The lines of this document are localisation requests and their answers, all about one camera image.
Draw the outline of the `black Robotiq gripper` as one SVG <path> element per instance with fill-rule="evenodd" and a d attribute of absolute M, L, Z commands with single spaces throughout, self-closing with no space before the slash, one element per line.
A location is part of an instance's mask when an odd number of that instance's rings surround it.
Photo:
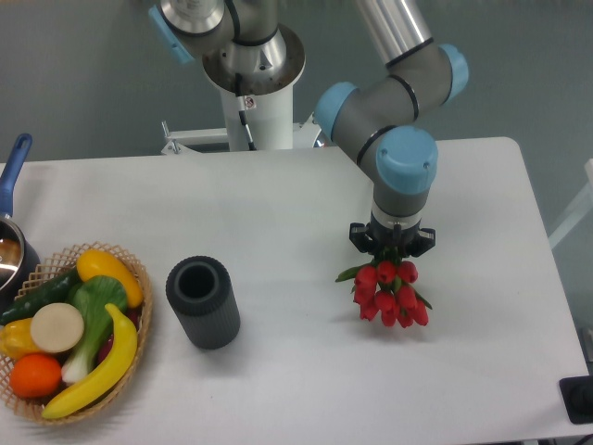
<path fill-rule="evenodd" d="M 400 224 L 386 228 L 377 221 L 352 222 L 348 239 L 361 253 L 377 255 L 385 248 L 396 248 L 403 258 L 419 258 L 435 246 L 436 231 L 415 224 L 404 229 Z"/>

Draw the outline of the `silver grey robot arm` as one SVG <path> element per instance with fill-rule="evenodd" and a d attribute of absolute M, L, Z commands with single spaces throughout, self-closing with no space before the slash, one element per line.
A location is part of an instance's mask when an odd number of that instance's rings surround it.
<path fill-rule="evenodd" d="M 351 224 L 350 241 L 374 256 L 392 250 L 418 257 L 435 245 L 435 231 L 421 218 L 438 155 L 415 122 L 458 95 L 469 69 L 455 46 L 434 42 L 414 2 L 356 7 L 387 74 L 366 89 L 331 86 L 312 118 L 372 181 L 370 220 Z M 232 151 L 295 146 L 292 89 L 306 57 L 278 20 L 276 2 L 158 1 L 149 16 L 172 54 L 200 61 L 219 90 Z"/>

